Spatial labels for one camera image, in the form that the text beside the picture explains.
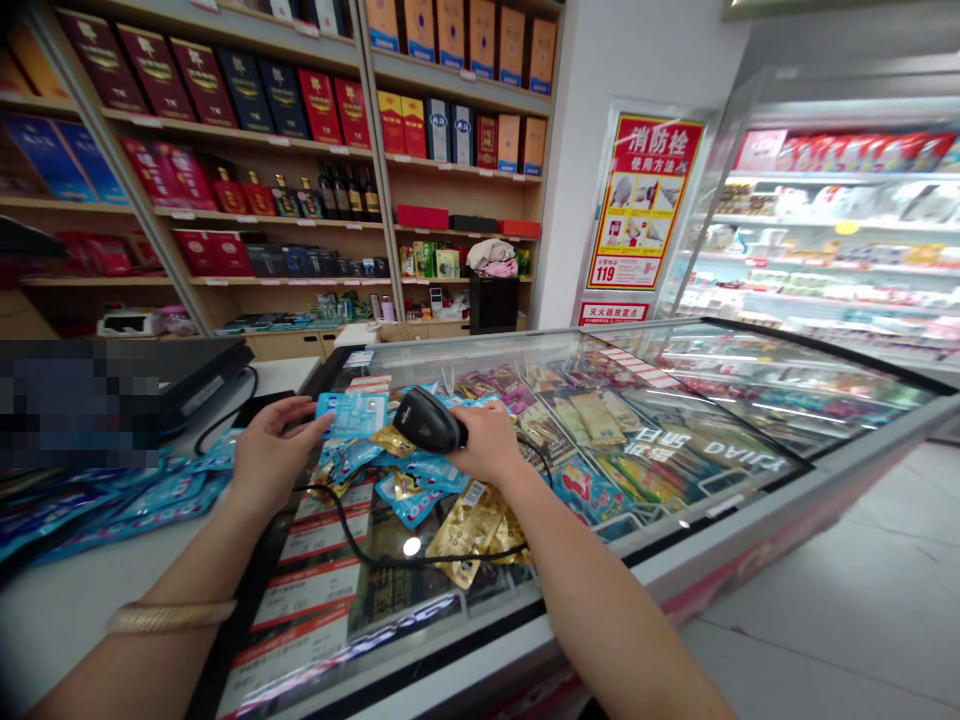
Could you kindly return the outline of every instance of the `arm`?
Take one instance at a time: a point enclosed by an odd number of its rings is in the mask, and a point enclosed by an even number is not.
[[[309,398],[268,405],[237,442],[226,499],[183,554],[141,598],[145,605],[229,600],[271,518],[290,497],[307,454],[333,421],[312,414]],[[108,635],[31,711],[29,720],[182,718],[217,628],[154,635]]]
[[[457,408],[469,431],[450,460],[495,485],[533,553],[560,647],[620,718],[736,718],[650,594],[571,513],[517,448],[505,410]]]

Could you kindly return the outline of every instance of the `gold bracelet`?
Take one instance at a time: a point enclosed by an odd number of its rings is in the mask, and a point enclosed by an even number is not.
[[[219,625],[237,606],[236,600],[204,605],[141,605],[127,603],[107,623],[112,635],[149,635],[154,633],[193,630]]]

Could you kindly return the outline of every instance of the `tiled floor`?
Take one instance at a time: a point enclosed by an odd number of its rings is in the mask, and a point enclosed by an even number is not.
[[[682,635],[742,720],[960,720],[960,449],[917,448]]]

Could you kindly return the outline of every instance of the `black cable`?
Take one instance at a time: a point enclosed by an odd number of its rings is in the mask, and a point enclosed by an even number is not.
[[[257,388],[260,386],[260,373],[257,372],[257,369],[255,367],[250,367],[249,365],[245,369],[253,373],[253,388],[250,390],[250,395],[248,395],[247,399],[244,400],[242,403],[240,403],[238,407],[228,412],[226,415],[224,415],[222,418],[214,422],[206,430],[200,433],[200,437],[198,437],[197,441],[193,444],[193,452],[194,454],[196,454],[197,457],[200,457],[201,455],[204,455],[207,452],[206,450],[200,449],[200,446],[203,445],[203,441],[207,439],[207,435],[212,433],[214,428],[219,427],[220,423],[226,422],[227,420],[229,420],[231,415],[236,415],[238,412],[240,412],[240,408],[242,408],[248,401],[256,397]]]
[[[553,488],[553,479],[550,477],[550,464],[547,462],[547,459],[543,456],[543,453],[540,452],[540,449],[534,445],[532,442],[527,440],[524,437],[517,437],[517,442],[526,445],[534,454],[540,459],[540,462],[543,463],[543,467],[546,470],[547,481],[550,484],[550,487]],[[340,517],[340,525],[343,527],[343,534],[347,538],[347,544],[350,546],[350,549],[353,550],[354,555],[356,555],[360,560],[372,568],[379,570],[389,570],[389,569],[406,569],[406,570],[422,570],[424,567],[429,565],[435,565],[437,563],[445,562],[468,562],[468,561],[484,561],[484,560],[501,560],[505,557],[510,557],[511,555],[516,555],[523,552],[529,548],[527,543],[518,545],[515,548],[510,548],[509,550],[504,550],[499,553],[487,553],[484,555],[442,555],[439,557],[422,557],[422,558],[410,558],[408,560],[394,560],[393,558],[372,558],[367,555],[363,550],[360,549],[360,546],[357,544],[356,539],[353,537],[353,533],[350,532],[350,528],[347,525],[347,513],[343,509],[343,503],[340,502],[340,498],[337,497],[337,494],[331,490],[326,485],[297,485],[293,488],[294,492],[300,490],[322,490],[326,493],[327,497],[333,500],[333,504],[336,505],[337,515]]]

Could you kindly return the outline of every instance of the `barcode scanner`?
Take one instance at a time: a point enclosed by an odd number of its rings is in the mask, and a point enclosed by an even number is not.
[[[393,426],[418,448],[448,455],[467,444],[467,427],[434,395],[413,387],[397,408]]]

